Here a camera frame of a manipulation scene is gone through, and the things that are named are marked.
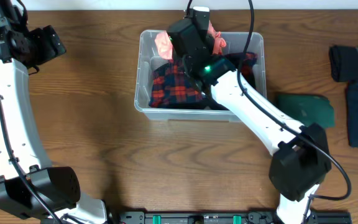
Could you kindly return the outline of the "pink garment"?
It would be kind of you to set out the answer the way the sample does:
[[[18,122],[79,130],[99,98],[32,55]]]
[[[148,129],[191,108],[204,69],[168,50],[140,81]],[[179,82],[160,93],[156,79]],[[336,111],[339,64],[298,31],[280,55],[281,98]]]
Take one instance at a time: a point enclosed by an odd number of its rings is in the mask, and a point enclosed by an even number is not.
[[[222,38],[221,32],[218,32],[209,22],[207,34],[214,38],[212,54],[223,54],[223,48],[226,47],[227,43]],[[155,38],[155,44],[157,46],[158,54],[165,60],[173,59],[173,45],[166,31],[157,34]]]

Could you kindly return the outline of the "red navy plaid shirt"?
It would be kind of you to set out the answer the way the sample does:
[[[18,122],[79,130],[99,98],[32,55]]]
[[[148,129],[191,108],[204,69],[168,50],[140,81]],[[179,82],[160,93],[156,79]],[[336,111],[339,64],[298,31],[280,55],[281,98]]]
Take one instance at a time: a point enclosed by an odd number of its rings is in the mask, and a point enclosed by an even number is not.
[[[170,60],[152,73],[153,85],[149,106],[164,108],[169,101],[185,102],[187,98],[201,99],[202,92],[194,89],[185,77],[181,61]]]

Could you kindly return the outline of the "dark green garment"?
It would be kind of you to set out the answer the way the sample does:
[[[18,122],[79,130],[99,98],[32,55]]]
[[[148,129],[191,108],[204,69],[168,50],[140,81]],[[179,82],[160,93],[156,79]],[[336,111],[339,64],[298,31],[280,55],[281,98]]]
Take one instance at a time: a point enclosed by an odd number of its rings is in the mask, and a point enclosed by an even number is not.
[[[281,93],[276,95],[275,105],[305,126],[316,123],[324,129],[335,127],[334,108],[324,96]]]

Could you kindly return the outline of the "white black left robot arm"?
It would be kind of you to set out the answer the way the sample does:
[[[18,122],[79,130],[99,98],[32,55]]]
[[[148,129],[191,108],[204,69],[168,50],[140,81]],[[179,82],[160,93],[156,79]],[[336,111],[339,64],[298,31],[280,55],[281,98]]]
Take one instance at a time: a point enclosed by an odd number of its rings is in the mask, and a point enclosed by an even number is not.
[[[29,30],[23,2],[0,0],[0,210],[42,223],[107,223],[106,205],[80,189],[71,167],[53,166],[29,98],[29,77],[65,53],[53,27]]]

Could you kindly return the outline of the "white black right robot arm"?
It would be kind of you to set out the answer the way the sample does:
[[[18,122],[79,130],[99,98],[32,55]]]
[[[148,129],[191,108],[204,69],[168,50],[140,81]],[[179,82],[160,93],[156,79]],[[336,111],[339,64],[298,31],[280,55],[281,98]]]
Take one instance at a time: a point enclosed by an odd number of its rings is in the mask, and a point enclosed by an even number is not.
[[[269,179],[280,192],[277,216],[304,223],[319,185],[331,170],[325,130],[305,126],[277,109],[241,75],[238,65],[212,53],[209,8],[193,7],[172,24],[168,38],[191,84],[236,115],[272,156]]]

